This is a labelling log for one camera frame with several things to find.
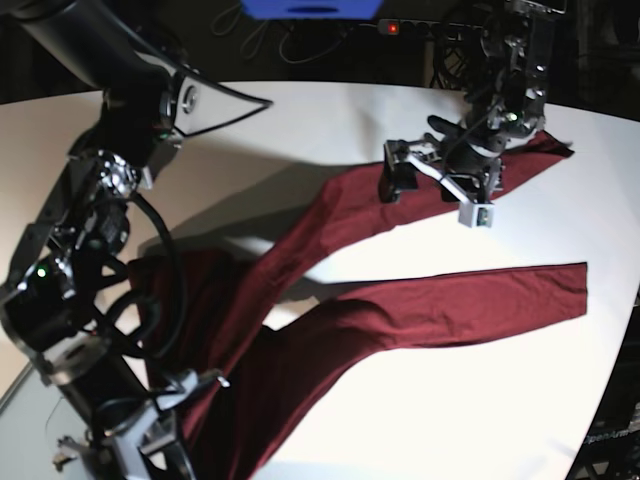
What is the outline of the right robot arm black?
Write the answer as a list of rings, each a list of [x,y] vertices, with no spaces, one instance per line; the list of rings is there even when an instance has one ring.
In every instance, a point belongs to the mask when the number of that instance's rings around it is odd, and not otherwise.
[[[82,438],[58,440],[54,466],[76,462],[88,479],[192,479],[176,410],[224,375],[173,374],[161,365],[186,319],[187,285],[171,235],[143,191],[190,137],[182,122],[207,79],[100,1],[5,1],[1,10],[103,93],[98,121],[69,150],[1,288],[6,335],[86,426]],[[169,331],[154,350],[142,342],[161,318],[155,297],[131,290],[106,311],[95,303],[128,277],[118,256],[130,235],[130,205],[155,226],[177,283]]]

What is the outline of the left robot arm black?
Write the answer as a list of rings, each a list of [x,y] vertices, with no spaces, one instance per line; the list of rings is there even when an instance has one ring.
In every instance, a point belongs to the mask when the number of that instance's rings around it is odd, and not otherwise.
[[[388,140],[378,196],[398,201],[435,181],[458,206],[467,227],[489,227],[493,197],[504,188],[504,155],[513,140],[543,130],[555,23],[564,1],[458,1],[432,28],[433,74],[464,93],[468,112],[458,122],[440,116],[417,140]]]

